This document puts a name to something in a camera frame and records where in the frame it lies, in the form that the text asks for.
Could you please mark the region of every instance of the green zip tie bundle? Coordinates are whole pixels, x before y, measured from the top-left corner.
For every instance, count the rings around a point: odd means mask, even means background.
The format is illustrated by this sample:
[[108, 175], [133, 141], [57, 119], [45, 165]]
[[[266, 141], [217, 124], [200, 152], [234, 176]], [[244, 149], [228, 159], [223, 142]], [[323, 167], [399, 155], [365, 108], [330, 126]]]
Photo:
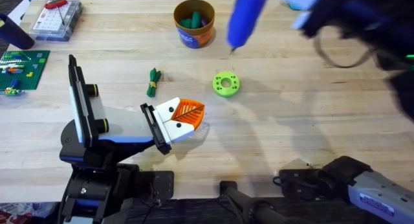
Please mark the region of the green zip tie bundle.
[[157, 89], [157, 82], [160, 80], [161, 71], [157, 71], [155, 68], [149, 73], [149, 85], [147, 90], [148, 97], [155, 97], [155, 90]]

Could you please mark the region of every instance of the plastic storage box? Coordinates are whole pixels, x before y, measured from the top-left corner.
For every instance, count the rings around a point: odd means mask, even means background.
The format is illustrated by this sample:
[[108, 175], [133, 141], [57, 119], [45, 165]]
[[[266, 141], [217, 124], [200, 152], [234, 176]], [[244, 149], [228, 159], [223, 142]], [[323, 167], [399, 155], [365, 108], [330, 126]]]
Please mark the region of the plastic storage box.
[[37, 40], [69, 41], [82, 12], [80, 0], [66, 0], [67, 4], [48, 10], [43, 8], [29, 34]]

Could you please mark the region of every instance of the green donut-shaped part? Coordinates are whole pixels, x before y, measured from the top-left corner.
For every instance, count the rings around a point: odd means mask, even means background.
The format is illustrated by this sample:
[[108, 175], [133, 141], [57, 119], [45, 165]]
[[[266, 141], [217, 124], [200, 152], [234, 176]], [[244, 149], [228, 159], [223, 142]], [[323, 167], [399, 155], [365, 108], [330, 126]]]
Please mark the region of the green donut-shaped part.
[[[227, 81], [230, 84], [230, 87], [223, 87], [221, 85], [222, 81]], [[213, 90], [216, 94], [221, 97], [231, 97], [234, 96], [240, 88], [239, 78], [231, 72], [221, 72], [214, 76], [213, 79]]]

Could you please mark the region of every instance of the wooden table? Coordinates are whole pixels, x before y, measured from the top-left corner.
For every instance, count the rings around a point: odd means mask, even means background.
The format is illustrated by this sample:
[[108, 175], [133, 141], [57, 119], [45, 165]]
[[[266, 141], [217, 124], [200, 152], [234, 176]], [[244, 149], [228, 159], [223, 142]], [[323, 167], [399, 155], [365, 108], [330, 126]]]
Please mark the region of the wooden table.
[[[372, 59], [337, 69], [319, 58], [312, 42], [290, 25], [298, 12], [268, 0], [254, 35], [229, 56], [226, 26], [234, 0], [207, 0], [216, 11], [211, 43], [189, 49], [179, 40], [173, 10], [183, 0], [82, 0], [85, 8], [67, 43], [37, 41], [51, 50], [36, 91], [0, 97], [0, 202], [58, 201], [72, 172], [59, 160], [60, 134], [72, 119], [68, 55], [88, 83], [99, 85], [105, 106], [136, 111], [176, 96], [206, 105], [196, 135], [125, 160], [144, 170], [173, 170], [174, 198], [216, 197], [221, 180], [235, 180], [251, 196], [280, 196], [272, 184], [284, 168], [321, 167], [348, 155], [414, 190], [414, 126], [398, 110], [393, 92]], [[33, 1], [24, 29], [43, 1]], [[367, 50], [323, 31], [323, 46], [338, 63]], [[149, 71], [164, 75], [148, 98]], [[212, 90], [221, 71], [234, 72], [241, 89], [233, 98]]]

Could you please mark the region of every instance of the cardboard container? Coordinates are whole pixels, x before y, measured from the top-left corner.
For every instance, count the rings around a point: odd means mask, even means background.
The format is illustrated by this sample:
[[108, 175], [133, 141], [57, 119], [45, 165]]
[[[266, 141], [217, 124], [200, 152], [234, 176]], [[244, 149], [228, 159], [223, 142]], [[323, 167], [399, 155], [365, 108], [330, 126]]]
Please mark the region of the cardboard container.
[[[190, 29], [179, 25], [181, 20], [191, 18], [194, 11], [200, 12], [201, 17], [207, 19], [208, 24], [206, 26]], [[214, 15], [213, 6], [203, 0], [186, 0], [175, 7], [174, 22], [179, 32], [181, 42], [185, 46], [193, 49], [207, 44], [213, 34]]]

